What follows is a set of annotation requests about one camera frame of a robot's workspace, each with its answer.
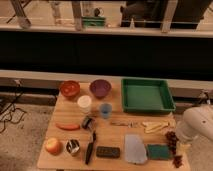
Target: wooden table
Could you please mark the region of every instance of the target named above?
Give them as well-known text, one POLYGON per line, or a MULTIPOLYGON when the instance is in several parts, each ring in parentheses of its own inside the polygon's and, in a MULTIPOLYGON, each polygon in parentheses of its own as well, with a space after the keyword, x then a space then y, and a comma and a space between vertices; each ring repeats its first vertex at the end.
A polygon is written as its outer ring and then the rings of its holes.
POLYGON ((148 160, 143 165, 134 165, 128 163, 124 159, 124 137, 125 134, 138 134, 143 140, 144 144, 156 144, 165 143, 166 139, 164 134, 168 131, 165 128, 160 132, 153 134, 145 134, 144 127, 140 124, 136 128, 130 128, 127 126, 112 126, 110 121, 122 121, 122 122, 138 122, 144 121, 168 121, 170 125, 175 126, 175 120, 172 114, 151 117, 151 116, 135 116, 123 113, 121 105, 121 87, 120 84, 112 84, 112 91, 107 97, 102 100, 98 100, 93 97, 89 91, 89 83, 81 83, 81 92, 73 100, 67 100, 61 94, 59 94, 55 110, 52 114, 52 118, 49 122, 49 126, 46 132, 45 140, 41 149, 40 157, 38 159, 37 166, 40 169, 70 169, 70 170, 144 170, 144 171, 189 171, 190 166, 187 160, 187 156, 183 155, 183 166, 179 169, 175 169, 172 160, 159 161, 148 160), (117 146, 121 149, 121 156, 118 159, 106 159, 98 158, 95 155, 95 149, 90 159, 89 165, 84 164, 85 151, 90 139, 90 133, 88 130, 80 129, 75 131, 64 131, 55 127, 55 122, 60 123, 79 123, 81 124, 85 114, 80 112, 77 106, 77 99, 81 95, 90 95, 93 99, 92 114, 96 122, 97 141, 95 147, 101 146, 117 146), (100 117, 98 112, 98 106, 108 102, 112 104, 113 111, 109 119, 104 120, 100 117), (44 146, 48 138, 57 137, 63 143, 63 151, 53 156, 49 154, 44 146), (76 157, 72 157, 65 149, 66 143, 69 139, 77 139, 80 142, 81 151, 76 157))

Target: food item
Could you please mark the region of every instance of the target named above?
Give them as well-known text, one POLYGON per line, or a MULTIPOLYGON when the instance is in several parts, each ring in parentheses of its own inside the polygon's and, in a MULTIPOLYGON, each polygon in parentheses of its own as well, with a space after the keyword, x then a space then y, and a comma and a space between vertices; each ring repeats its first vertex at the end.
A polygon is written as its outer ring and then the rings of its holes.
POLYGON ((45 149, 53 155, 61 152, 62 144, 57 138, 49 138, 45 144, 45 149))
POLYGON ((164 127, 169 126, 168 122, 143 122, 143 125, 145 126, 145 133, 153 133, 157 132, 164 127))
POLYGON ((180 166, 183 165, 183 163, 182 163, 182 155, 177 154, 178 138, 176 137, 174 131, 168 131, 165 136, 167 138, 167 144, 169 146, 169 149, 173 154, 173 164, 175 168, 179 168, 180 166))
POLYGON ((55 123, 55 126, 59 129, 63 129, 63 130, 67 130, 67 131, 80 129, 79 124, 59 124, 59 123, 55 123))

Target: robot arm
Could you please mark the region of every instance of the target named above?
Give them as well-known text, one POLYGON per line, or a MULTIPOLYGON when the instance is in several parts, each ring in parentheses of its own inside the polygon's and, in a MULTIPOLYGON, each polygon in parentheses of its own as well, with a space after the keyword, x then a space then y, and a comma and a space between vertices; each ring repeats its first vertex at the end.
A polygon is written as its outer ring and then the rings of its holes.
POLYGON ((192 142, 198 134, 213 141, 213 108, 204 105, 187 109, 183 120, 177 123, 175 134, 181 143, 192 142))

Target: green sponge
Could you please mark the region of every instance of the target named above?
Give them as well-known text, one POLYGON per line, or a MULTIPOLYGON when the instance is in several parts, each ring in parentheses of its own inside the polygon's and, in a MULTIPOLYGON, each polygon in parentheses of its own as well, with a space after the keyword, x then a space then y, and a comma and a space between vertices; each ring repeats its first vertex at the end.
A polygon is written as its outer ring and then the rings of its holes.
POLYGON ((171 158, 171 153, 167 145, 148 144, 147 152, 149 159, 152 160, 168 160, 171 158))

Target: gray floor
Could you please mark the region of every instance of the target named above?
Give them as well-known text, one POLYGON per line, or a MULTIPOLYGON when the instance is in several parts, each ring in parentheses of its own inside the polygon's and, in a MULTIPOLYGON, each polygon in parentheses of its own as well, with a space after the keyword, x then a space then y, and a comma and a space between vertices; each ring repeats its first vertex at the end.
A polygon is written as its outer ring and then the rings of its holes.
MULTIPOLYGON (((94 2, 94 7, 101 7, 103 9, 103 15, 107 18, 107 25, 118 27, 121 22, 120 6, 124 5, 125 1, 115 2, 94 2)), ((73 14, 72 6, 68 1, 62 1, 59 6, 61 13, 62 26, 73 27, 73 14)), ((25 13, 34 26, 53 26, 54 18, 53 11, 50 3, 44 0, 33 0, 26 8, 25 13)), ((14 10, 9 0, 0 1, 0 24, 5 24, 11 16, 14 14, 14 10)), ((13 19, 9 25, 17 25, 17 19, 13 19)), ((207 9, 204 14, 204 19, 200 21, 197 30, 213 30, 213 12, 207 9)))
MULTIPOLYGON (((5 132, 0 134, 0 171, 40 171, 36 163, 54 103, 52 95, 23 95, 19 100, 16 107, 28 114, 17 125, 7 124, 5 132)), ((14 120, 19 116, 20 112, 14 113, 14 120)), ((213 170, 213 143, 208 139, 199 137, 187 155, 192 171, 213 170)))

